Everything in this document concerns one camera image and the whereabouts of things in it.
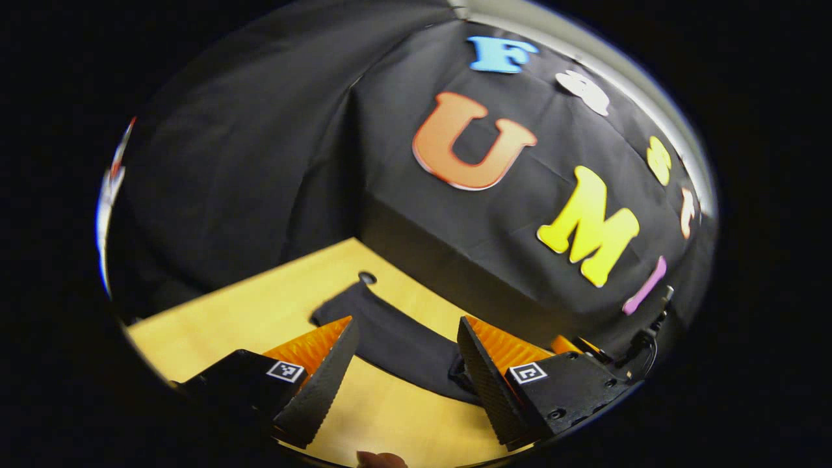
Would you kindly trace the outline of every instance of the wooden table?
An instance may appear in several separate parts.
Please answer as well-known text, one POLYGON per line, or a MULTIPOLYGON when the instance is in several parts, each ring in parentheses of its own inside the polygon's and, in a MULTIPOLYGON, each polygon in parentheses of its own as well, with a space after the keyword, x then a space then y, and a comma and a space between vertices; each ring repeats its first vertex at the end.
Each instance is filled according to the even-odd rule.
MULTIPOLYGON (((456 341, 466 312, 355 239, 164 311, 130 326, 128 334, 165 379, 186 381, 233 350, 265 352, 314 330, 312 312, 355 283, 359 271, 378 278, 369 286, 373 293, 456 341)), ((426 391, 354 356, 303 452, 355 466, 356 450, 392 452, 410 468, 464 466, 508 454, 482 407, 426 391)))

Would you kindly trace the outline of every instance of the orange soft finger pad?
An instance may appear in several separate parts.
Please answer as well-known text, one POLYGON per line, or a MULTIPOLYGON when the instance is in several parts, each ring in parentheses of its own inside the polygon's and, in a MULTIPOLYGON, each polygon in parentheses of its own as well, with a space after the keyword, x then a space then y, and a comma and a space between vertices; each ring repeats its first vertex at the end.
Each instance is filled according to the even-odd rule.
POLYGON ((523 341, 484 321, 472 316, 465 316, 465 318, 503 377, 509 367, 522 366, 552 356, 532 343, 523 341))
POLYGON ((352 319, 352 316, 346 316, 328 323, 263 353, 263 356, 303 366, 306 369, 306 378, 299 387, 303 388, 352 319))

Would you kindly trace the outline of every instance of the orange letter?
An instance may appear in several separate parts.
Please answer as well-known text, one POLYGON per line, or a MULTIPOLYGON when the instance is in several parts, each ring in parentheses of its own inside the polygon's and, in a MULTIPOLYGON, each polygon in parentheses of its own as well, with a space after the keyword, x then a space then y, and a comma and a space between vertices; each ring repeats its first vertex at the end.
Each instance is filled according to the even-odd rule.
POLYGON ((453 144, 475 118, 488 115, 479 102, 454 92, 436 96, 438 105, 414 137, 414 155, 425 171, 463 190, 485 190, 506 175, 524 147, 537 144, 537 137, 524 126, 506 118, 497 120, 500 135, 479 164, 468 164, 453 154, 453 144))

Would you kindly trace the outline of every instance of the black fabric strap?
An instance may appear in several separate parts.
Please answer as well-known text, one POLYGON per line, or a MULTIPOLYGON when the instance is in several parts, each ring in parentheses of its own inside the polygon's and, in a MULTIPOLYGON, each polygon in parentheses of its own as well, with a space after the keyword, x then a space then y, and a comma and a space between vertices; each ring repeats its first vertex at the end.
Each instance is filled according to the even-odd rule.
POLYGON ((312 314, 323 326, 345 316, 358 321, 356 355, 425 390, 480 405, 459 347, 391 306, 359 281, 312 314))

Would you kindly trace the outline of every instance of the yellow letter m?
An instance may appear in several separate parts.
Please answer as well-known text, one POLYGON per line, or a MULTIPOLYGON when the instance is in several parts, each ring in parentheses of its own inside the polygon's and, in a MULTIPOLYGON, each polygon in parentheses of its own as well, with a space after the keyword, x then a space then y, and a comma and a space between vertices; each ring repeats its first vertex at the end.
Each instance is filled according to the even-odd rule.
POLYGON ((575 167, 575 177, 577 186, 567 205, 551 225, 540 226, 537 238, 556 253, 563 253, 569 248, 569 236, 574 231, 569 261, 578 262, 597 250, 581 264, 581 273, 601 287, 627 244, 638 235, 638 220, 628 208, 604 220, 607 184, 584 166, 575 167))

